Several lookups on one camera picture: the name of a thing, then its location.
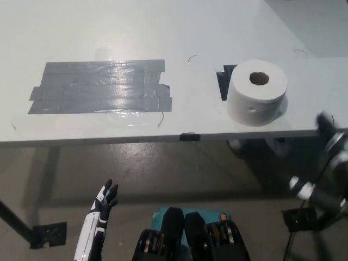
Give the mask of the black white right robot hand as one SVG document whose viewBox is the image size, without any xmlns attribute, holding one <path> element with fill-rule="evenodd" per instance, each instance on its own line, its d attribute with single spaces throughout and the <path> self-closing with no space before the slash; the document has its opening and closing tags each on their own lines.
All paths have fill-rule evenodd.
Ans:
<svg viewBox="0 0 348 261">
<path fill-rule="evenodd" d="M 333 116 L 326 112 L 317 115 L 316 124 L 318 133 L 325 143 L 324 151 L 329 157 L 328 166 L 338 182 L 340 196 L 335 198 L 298 176 L 289 178 L 289 189 L 298 198 L 310 201 L 331 214 L 347 215 L 347 134 L 335 126 Z"/>
</svg>

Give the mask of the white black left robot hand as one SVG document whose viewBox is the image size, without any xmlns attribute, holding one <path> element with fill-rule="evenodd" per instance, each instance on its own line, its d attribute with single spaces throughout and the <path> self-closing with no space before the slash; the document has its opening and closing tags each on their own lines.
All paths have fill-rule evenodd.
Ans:
<svg viewBox="0 0 348 261">
<path fill-rule="evenodd" d="M 101 260 L 108 219 L 117 205 L 118 185 L 109 179 L 100 189 L 86 215 L 79 235 L 74 260 Z"/>
</svg>

